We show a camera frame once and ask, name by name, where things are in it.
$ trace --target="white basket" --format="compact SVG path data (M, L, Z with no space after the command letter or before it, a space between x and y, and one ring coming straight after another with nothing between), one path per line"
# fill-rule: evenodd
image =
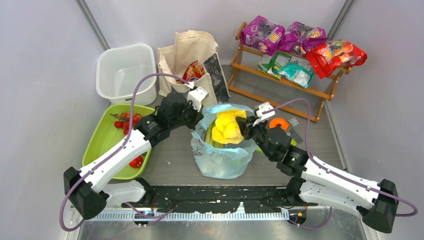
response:
M97 60L96 90L112 104L129 104L137 83L156 73L153 50L146 44L111 48ZM135 104L148 105L156 98L156 79L145 80L135 97Z

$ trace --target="yellow cloth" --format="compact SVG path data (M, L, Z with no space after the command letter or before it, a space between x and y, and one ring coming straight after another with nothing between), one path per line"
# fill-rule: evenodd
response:
M212 128L212 140L220 144L239 144L244 138L240 132L236 117L247 118L245 110L229 110L216 114Z

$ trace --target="red snack package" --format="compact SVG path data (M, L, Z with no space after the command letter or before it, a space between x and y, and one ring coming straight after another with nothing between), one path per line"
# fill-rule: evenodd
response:
M205 74L205 67L200 65L198 61L194 61L190 65L188 65L187 69L184 72L184 75L182 76L182 79L186 80L187 82L192 82L199 80ZM176 82L179 84L184 84L184 82L180 80L177 80Z
M337 68L359 66L367 54L346 40L321 44L306 54L307 60L320 79L330 76Z

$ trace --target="gray wall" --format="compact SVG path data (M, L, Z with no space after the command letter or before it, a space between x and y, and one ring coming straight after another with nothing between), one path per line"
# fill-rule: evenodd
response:
M175 32L206 31L229 64L239 45L242 22L257 15L288 27L294 21L329 30L342 0L87 0L111 47L145 43L154 49L174 44Z
M0 239L64 239L63 172L108 106L102 51L73 0L0 1Z
M382 239L424 236L424 79L422 1L356 1L337 38L368 53L343 76L330 103L348 167L354 174L396 183L418 215L397 218ZM400 204L398 213L411 209Z

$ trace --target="green plastic basin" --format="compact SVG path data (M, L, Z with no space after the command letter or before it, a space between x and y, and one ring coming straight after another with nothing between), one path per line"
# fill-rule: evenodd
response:
M140 114L142 117L153 113L153 108L141 105L134 105L134 114ZM119 141L124 138L124 130L117 129L114 126L114 122L117 120L110 114L121 114L123 112L130 112L129 104L116 104L110 106L100 119L95 131L88 143L87 149L85 150L84 157L82 158L82 165L86 166L98 159L109 149L115 146ZM141 155L143 157L143 164L139 168L132 168L129 165L125 166L120 172L118 172L113 179L119 180L131 180L140 176L146 168L149 160L151 150Z

